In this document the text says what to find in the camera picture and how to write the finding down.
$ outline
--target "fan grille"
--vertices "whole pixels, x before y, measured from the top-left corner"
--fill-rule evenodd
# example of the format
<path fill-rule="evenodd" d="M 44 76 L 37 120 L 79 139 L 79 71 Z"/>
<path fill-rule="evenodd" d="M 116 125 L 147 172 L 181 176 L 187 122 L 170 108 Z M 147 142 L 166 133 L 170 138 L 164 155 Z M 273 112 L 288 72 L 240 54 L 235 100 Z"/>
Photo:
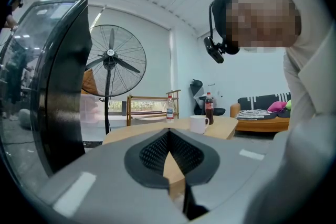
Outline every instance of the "fan grille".
<path fill-rule="evenodd" d="M 94 26 L 91 31 L 92 48 L 87 65 L 97 59 L 102 59 L 109 47 L 111 29 L 114 30 L 113 51 L 117 57 L 138 69 L 140 73 L 121 66 L 113 57 L 107 58 L 92 67 L 93 76 L 89 76 L 83 82 L 83 90 L 90 94 L 105 97 L 108 69 L 106 64 L 112 65 L 111 79 L 109 83 L 109 97 L 115 97 L 132 90 L 141 81 L 146 70 L 146 55 L 138 39 L 126 29 L 114 25 Z M 96 85 L 93 92 L 89 85 Z"/>

